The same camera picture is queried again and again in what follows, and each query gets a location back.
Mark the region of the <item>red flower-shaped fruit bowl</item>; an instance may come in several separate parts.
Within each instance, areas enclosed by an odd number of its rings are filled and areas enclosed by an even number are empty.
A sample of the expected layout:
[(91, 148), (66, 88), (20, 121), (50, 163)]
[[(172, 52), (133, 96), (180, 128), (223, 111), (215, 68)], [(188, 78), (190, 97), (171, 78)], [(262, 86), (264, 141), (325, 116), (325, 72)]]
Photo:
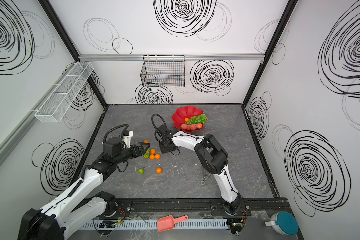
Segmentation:
[(203, 129), (205, 124), (203, 125), (203, 127), (201, 129), (197, 129), (197, 127), (196, 127), (196, 129), (193, 130), (193, 131), (190, 131), (190, 130), (187, 130), (187, 129), (183, 130), (181, 128), (182, 124), (186, 124), (185, 118), (191, 118), (193, 116), (198, 116), (200, 114), (205, 114), (205, 113), (204, 113), (203, 110), (198, 109), (198, 108), (196, 108), (194, 106), (187, 106), (187, 107), (178, 108), (176, 110), (176, 112), (172, 116), (172, 120), (174, 121), (175, 128), (178, 129), (178, 130), (182, 130), (185, 133), (192, 133), (194, 131), (199, 131), (199, 130)]

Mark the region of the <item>green fake grape bunch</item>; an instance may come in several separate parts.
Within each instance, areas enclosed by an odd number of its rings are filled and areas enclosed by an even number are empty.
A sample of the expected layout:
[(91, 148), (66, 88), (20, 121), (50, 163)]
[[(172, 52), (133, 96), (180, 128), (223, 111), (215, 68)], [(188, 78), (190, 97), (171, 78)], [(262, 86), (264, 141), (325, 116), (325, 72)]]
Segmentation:
[(205, 114), (200, 114), (198, 116), (193, 116), (188, 119), (186, 122), (187, 125), (197, 125), (202, 124), (204, 125), (208, 121), (208, 118)]

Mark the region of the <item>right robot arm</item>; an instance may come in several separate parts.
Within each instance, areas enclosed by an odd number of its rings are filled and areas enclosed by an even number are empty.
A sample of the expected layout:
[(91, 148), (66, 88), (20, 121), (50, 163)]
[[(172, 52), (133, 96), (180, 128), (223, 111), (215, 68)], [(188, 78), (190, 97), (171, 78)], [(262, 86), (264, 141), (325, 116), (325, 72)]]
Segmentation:
[(204, 170), (214, 176), (227, 214), (233, 216), (240, 211), (245, 201), (230, 175), (229, 154), (213, 135), (195, 136), (183, 131), (173, 132), (165, 125), (161, 125), (155, 128), (155, 138), (162, 153), (170, 153), (179, 148), (195, 152)]

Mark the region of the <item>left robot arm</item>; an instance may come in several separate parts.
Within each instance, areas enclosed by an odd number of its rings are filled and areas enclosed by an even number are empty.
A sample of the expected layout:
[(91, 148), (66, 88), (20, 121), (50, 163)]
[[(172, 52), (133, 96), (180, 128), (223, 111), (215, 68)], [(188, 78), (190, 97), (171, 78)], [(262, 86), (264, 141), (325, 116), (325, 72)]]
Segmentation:
[(21, 220), (19, 240), (65, 240), (84, 224), (98, 216), (113, 217), (124, 211), (118, 207), (114, 195), (100, 192), (87, 195), (100, 186), (119, 164), (145, 155), (149, 143), (131, 143), (133, 132), (123, 130), (119, 137), (103, 138), (103, 151), (84, 170), (73, 185), (41, 209), (30, 209)]

